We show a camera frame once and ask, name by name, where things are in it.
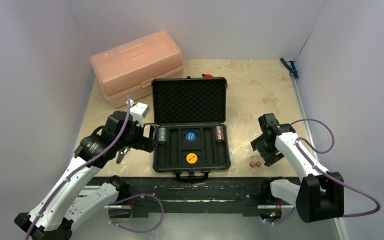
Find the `blue small blind button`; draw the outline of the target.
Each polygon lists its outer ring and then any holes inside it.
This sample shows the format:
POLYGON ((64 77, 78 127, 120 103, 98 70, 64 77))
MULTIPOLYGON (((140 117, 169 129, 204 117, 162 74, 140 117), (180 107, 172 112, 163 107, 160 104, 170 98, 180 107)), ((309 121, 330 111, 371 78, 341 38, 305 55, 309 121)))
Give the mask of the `blue small blind button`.
POLYGON ((188 131, 186 134, 185 134, 185 139, 189 142, 193 142, 195 141, 197 138, 197 134, 194 132, 194 131, 188 131))

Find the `black foam-lined poker case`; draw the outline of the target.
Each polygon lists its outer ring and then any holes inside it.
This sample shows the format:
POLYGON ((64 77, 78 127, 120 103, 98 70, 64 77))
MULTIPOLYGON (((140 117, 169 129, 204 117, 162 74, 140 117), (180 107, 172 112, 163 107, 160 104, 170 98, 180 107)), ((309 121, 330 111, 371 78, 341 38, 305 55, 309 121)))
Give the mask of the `black foam-lined poker case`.
POLYGON ((153 170, 183 182, 231 167, 224 77, 159 78, 151 83, 153 170))

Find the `yellow big blind button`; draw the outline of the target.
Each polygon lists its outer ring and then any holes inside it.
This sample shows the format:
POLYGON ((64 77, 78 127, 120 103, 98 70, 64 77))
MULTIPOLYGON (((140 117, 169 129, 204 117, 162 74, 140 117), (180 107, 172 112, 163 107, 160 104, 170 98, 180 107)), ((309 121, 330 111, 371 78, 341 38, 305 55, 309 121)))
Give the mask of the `yellow big blind button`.
POLYGON ((198 156, 191 152, 186 155, 186 162, 189 164, 195 164, 198 161, 198 156))

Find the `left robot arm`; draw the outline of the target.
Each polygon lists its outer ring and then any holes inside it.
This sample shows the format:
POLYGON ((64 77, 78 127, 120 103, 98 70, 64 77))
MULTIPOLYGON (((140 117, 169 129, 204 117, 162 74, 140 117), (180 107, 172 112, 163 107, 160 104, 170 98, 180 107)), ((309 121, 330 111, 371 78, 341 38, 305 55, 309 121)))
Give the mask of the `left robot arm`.
POLYGON ((130 186, 119 176, 109 177, 94 192, 77 197, 92 178, 125 148, 151 152, 153 139, 144 133, 144 118, 149 108, 131 107, 115 111, 105 125, 83 138, 70 163, 46 197, 30 212, 19 213, 14 223, 25 239, 68 240, 73 232, 104 206, 131 203, 130 186))

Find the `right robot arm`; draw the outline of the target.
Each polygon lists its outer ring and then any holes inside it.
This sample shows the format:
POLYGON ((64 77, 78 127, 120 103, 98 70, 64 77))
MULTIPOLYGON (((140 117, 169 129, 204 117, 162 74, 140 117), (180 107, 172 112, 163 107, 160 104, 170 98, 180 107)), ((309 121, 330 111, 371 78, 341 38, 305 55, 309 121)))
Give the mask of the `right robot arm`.
POLYGON ((267 167, 286 158, 295 170, 300 184, 284 177, 264 180, 258 196, 268 204, 283 200, 293 205, 305 223, 339 218, 344 215, 343 177, 321 165, 298 141, 289 123, 279 123, 273 113, 258 118, 262 134, 251 141, 267 167))

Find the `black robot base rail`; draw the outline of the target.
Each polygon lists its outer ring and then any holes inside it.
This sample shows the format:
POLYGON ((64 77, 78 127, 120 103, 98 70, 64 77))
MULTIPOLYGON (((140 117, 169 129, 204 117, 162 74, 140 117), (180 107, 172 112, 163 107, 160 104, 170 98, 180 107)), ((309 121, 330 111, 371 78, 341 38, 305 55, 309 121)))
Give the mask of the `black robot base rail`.
POLYGON ((122 177, 133 200, 106 206, 114 219, 147 218, 149 214, 240 214, 264 219, 286 215, 293 208, 283 200, 258 196, 269 177, 210 177, 181 182, 174 177, 122 177))

